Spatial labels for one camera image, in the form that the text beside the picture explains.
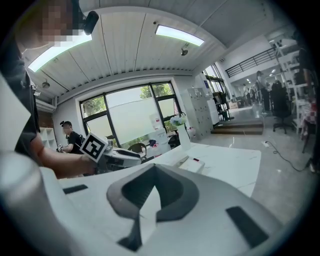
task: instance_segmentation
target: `white table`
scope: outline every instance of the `white table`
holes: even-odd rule
[[[260,151],[191,143],[186,152],[178,146],[145,164],[174,166],[186,156],[204,162],[202,175],[224,181],[251,197],[260,168]]]

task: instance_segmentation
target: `fluorescent light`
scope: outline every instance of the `fluorescent light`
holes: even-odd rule
[[[188,34],[188,33],[183,32],[181,30],[167,27],[167,26],[162,26],[162,25],[159,25],[157,27],[155,34],[159,35],[159,36],[166,36],[166,37],[170,37],[170,38],[180,39],[180,40],[189,42],[191,44],[194,44],[196,46],[200,46],[204,42],[202,39],[200,39],[192,34]]]
[[[81,35],[74,35],[72,36],[71,41],[60,42],[59,46],[52,46],[44,53],[42,53],[38,58],[36,58],[28,68],[31,69],[33,72],[36,72],[40,69],[44,64],[48,61],[52,60],[54,57],[58,56],[59,54],[69,50],[72,47],[85,43],[87,41],[92,40],[91,35],[86,35],[85,33]]]

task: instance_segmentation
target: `floor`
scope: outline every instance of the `floor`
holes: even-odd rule
[[[314,191],[318,175],[309,171],[309,168],[298,172],[284,161],[278,154],[274,154],[272,146],[265,147],[262,142],[271,142],[281,155],[292,162],[297,169],[303,169],[309,160],[313,148],[313,137],[302,154],[303,144],[295,131],[277,128],[273,132],[273,124],[277,121],[270,114],[264,117],[261,106],[241,108],[230,113],[234,120],[262,118],[264,130],[262,135],[229,135],[212,134],[197,141],[201,144],[220,147],[251,149],[261,151],[259,174],[252,197],[266,207],[283,224],[292,220],[299,213],[301,207]]]

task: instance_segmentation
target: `black window frame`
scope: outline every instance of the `black window frame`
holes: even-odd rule
[[[158,97],[156,97],[156,94],[155,94],[155,92],[154,92],[153,86],[163,85],[163,84],[169,84],[169,86],[170,86],[170,88],[171,88],[171,91],[172,91],[172,94],[171,94],[171,95],[165,95],[165,96],[158,96]],[[145,83],[145,84],[139,84],[139,85],[129,86],[129,87],[126,87],[126,88],[120,88],[120,89],[116,89],[116,90],[111,90],[111,91],[108,91],[108,92],[104,92],[104,93],[101,93],[101,94],[92,96],[92,97],[90,97],[90,98],[87,98],[87,99],[85,99],[85,100],[79,101],[81,118],[82,118],[82,124],[83,124],[83,128],[84,128],[85,134],[86,134],[86,135],[89,134],[87,122],[92,121],[92,120],[97,119],[97,118],[100,118],[100,117],[103,117],[103,116],[106,116],[106,118],[107,118],[107,120],[108,120],[108,123],[109,123],[109,125],[110,125],[111,132],[112,132],[112,137],[115,139],[118,147],[121,148],[121,145],[120,145],[120,143],[119,143],[118,136],[117,136],[117,133],[116,133],[114,124],[113,124],[112,119],[111,119],[110,110],[109,110],[109,106],[108,106],[108,102],[107,102],[107,95],[110,95],[110,94],[113,94],[113,93],[116,93],[116,92],[121,92],[121,91],[129,90],[129,89],[133,89],[133,88],[145,87],[145,86],[149,86],[149,89],[150,89],[150,92],[151,92],[151,97],[154,99],[154,102],[155,102],[157,111],[158,111],[159,116],[160,116],[160,119],[161,119],[162,126],[163,126],[163,128],[165,129],[165,132],[168,133],[168,131],[167,131],[167,129],[166,129],[165,122],[168,121],[168,120],[170,120],[170,119],[171,119],[172,117],[174,117],[175,115],[163,117],[162,111],[161,111],[161,109],[160,109],[159,102],[160,102],[160,101],[164,101],[164,100],[168,100],[168,99],[173,99],[174,102],[175,102],[175,105],[176,105],[176,107],[177,107],[178,112],[179,112],[179,113],[182,112],[182,111],[181,111],[181,108],[180,108],[180,104],[179,104],[178,98],[177,98],[177,95],[176,95],[176,92],[175,92],[175,89],[174,89],[171,81],[154,82],[154,83],[149,82],[149,83]],[[104,110],[104,111],[102,111],[102,112],[99,112],[99,113],[92,114],[92,115],[87,116],[87,117],[83,117],[82,104],[85,103],[85,102],[87,102],[87,101],[89,101],[89,100],[92,100],[92,99],[95,99],[95,98],[98,98],[98,97],[101,97],[101,96],[103,96],[106,110]]]

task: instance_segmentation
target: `black railing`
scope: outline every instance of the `black railing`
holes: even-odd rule
[[[239,74],[243,71],[251,69],[251,68],[258,66],[262,63],[271,61],[276,58],[275,50],[276,50],[275,48],[271,48],[269,50],[265,50],[263,52],[260,52],[259,54],[254,55],[251,58],[248,58],[248,59],[240,62],[239,64],[228,68],[225,72],[228,74],[228,76],[230,78],[230,77],[235,76],[236,74]]]

